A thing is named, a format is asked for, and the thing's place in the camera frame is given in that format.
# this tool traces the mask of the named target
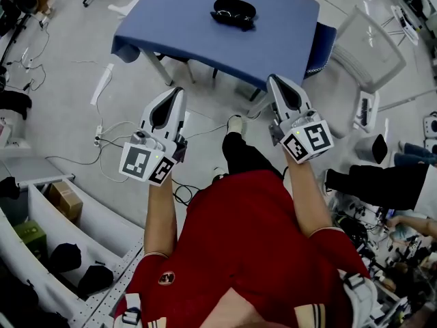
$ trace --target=shirt logo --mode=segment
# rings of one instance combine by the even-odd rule
[[[158,284],[160,284],[161,286],[169,286],[174,282],[174,280],[175,280],[174,272],[167,271],[164,272],[163,275],[160,277],[160,279],[158,280]]]

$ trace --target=desk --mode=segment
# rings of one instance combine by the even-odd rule
[[[118,27],[112,53],[125,62],[142,51],[167,85],[154,52],[196,59],[266,90],[270,74],[301,84],[319,4],[314,0],[244,0],[255,6],[255,28],[242,31],[210,16],[216,0],[140,0]]]

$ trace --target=gray floor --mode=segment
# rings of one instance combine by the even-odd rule
[[[97,157],[98,149],[93,146],[93,138],[100,118],[90,101],[104,72],[103,66],[108,63],[115,64],[113,80],[99,99],[105,128],[121,121],[138,122],[144,106],[157,94],[168,89],[144,57],[125,64],[110,54],[112,36],[120,20],[116,13],[107,10],[107,6],[111,3],[126,5],[129,1],[93,0],[88,8],[82,6],[82,0],[56,1],[55,15],[48,25],[49,43],[42,56],[33,64],[44,64],[46,80],[38,91],[30,93],[33,108],[25,125],[25,137],[38,156],[59,155],[81,162],[90,162]],[[334,27],[341,24],[346,17],[345,12],[350,11],[355,4],[361,9],[367,9],[378,22],[382,23],[390,16],[389,0],[317,1],[321,7],[320,22]],[[40,52],[47,35],[37,30],[36,22],[31,21],[28,30],[12,50],[9,60],[19,59],[28,46],[29,58]],[[400,48],[408,65],[380,91],[381,105],[434,87],[429,55],[423,42],[414,47],[406,40]],[[73,61],[95,61],[101,66]],[[191,84],[182,64],[173,60],[165,60],[163,63],[175,84],[188,92],[188,110],[191,115],[185,128],[186,136],[225,124],[229,116],[245,114],[251,106],[248,97],[254,89],[246,83],[223,73],[219,73],[213,81],[211,68],[192,61],[197,81]],[[36,80],[33,85],[35,87],[42,80],[39,69],[27,74],[15,64],[10,72],[10,85],[22,87],[32,76]],[[423,141],[422,118],[433,109],[437,109],[435,93],[385,111],[379,115],[376,133],[383,132],[384,120],[389,118],[391,146],[395,147],[395,142],[400,138],[420,144]],[[275,167],[282,170],[285,167],[283,153],[280,147],[272,146],[268,134],[271,118],[272,114],[265,111],[258,120],[248,123],[246,140],[257,146]],[[123,125],[104,138],[129,135],[132,130],[131,125]],[[221,153],[224,135],[225,128],[221,128],[190,139],[186,161],[175,168],[173,177],[178,182],[199,188],[208,186],[212,169],[226,166]],[[315,159],[315,173],[318,175],[327,167],[344,168],[348,163],[355,162],[356,157],[351,149],[361,135],[360,131],[353,132],[350,137],[337,141],[336,147],[330,152]],[[121,150],[117,147],[106,148],[102,153],[102,168],[114,179],[123,178],[117,172],[120,154]],[[135,180],[125,183],[110,181],[101,174],[98,164],[77,165],[60,159],[53,159],[52,162],[63,172],[75,174],[77,185],[97,200],[138,225],[143,225],[147,210],[146,184]],[[184,217],[184,207],[178,204],[180,226]]]

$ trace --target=box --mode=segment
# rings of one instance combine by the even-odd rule
[[[63,216],[77,224],[83,203],[67,182],[53,183],[48,191],[47,199]]]
[[[47,260],[47,237],[42,228],[31,220],[15,226],[14,230],[31,253],[44,264]]]

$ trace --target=black trousers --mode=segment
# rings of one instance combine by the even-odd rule
[[[282,180],[281,173],[272,163],[255,147],[248,146],[239,133],[227,134],[223,140],[222,150],[229,175],[252,170],[270,170]]]
[[[353,165],[349,175],[329,169],[325,185],[375,206],[396,210],[414,209],[428,167],[426,164],[416,164],[382,169]]]

